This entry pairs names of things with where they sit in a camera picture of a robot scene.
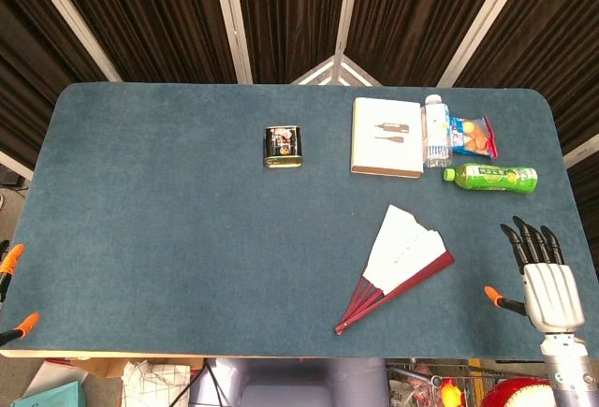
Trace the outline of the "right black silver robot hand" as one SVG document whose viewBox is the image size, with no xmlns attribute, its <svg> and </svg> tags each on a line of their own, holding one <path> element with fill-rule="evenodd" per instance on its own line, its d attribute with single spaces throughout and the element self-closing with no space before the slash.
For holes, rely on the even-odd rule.
<svg viewBox="0 0 599 407">
<path fill-rule="evenodd" d="M 546 226 L 535 228 L 515 216 L 517 229 L 501 224 L 516 259 L 524 300 L 502 295 L 492 286 L 484 292 L 499 309 L 529 318 L 544 334 L 572 334 L 585 323 L 573 271 L 564 262 L 556 235 Z"/>
</svg>

